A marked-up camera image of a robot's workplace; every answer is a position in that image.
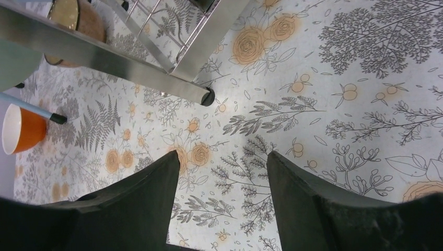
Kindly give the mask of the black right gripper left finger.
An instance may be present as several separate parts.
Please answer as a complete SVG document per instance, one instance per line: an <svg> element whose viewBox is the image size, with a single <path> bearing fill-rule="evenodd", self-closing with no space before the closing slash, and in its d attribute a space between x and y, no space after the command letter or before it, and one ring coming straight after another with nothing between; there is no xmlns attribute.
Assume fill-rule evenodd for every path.
<svg viewBox="0 0 443 251"><path fill-rule="evenodd" d="M1 199L1 250L166 250L179 169L172 151L75 201Z"/></svg>

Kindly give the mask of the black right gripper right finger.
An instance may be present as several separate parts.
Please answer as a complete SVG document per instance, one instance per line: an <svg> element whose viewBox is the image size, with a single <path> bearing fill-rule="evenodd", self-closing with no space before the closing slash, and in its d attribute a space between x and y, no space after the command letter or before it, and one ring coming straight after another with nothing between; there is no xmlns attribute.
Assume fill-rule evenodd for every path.
<svg viewBox="0 0 443 251"><path fill-rule="evenodd" d="M277 152L267 173L282 250L442 250L442 194L403 203L358 195Z"/></svg>

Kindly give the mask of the orange white bowl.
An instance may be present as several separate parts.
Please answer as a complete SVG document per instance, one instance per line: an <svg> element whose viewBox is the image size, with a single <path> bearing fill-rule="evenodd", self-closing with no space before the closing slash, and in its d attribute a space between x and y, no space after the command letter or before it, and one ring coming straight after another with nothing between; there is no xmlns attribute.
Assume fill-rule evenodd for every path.
<svg viewBox="0 0 443 251"><path fill-rule="evenodd" d="M11 104L2 127L2 146L12 155L31 149L46 136L46 120L40 115Z"/></svg>

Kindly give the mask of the brown ceramic bowl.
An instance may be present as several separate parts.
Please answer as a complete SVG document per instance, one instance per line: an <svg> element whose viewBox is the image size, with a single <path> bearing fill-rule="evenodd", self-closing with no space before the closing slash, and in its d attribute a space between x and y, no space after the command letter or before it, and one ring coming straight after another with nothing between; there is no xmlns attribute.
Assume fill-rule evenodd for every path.
<svg viewBox="0 0 443 251"><path fill-rule="evenodd" d="M88 1L53 1L48 19L100 42L107 41L103 20Z"/></svg>

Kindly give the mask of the light green celadon bowl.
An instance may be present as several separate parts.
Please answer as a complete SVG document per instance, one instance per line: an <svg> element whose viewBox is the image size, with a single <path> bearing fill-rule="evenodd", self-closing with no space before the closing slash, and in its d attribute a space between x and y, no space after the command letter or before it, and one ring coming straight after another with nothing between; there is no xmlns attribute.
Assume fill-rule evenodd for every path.
<svg viewBox="0 0 443 251"><path fill-rule="evenodd" d="M42 53L1 39L1 91L26 80L39 68Z"/></svg>

